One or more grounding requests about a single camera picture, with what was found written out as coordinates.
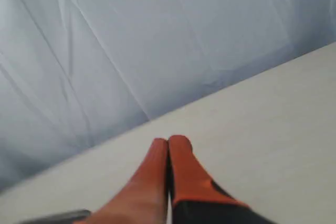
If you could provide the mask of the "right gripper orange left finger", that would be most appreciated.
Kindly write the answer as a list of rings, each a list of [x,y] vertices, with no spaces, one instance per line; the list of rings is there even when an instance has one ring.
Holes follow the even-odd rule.
[[[130,180],[106,205],[83,223],[166,223],[167,140],[153,140]]]

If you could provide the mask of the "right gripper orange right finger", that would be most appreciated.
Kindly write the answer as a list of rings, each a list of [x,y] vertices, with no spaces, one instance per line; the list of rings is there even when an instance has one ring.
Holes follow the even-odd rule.
[[[173,223],[262,223],[260,215],[218,186],[199,163],[190,140],[168,140]]]

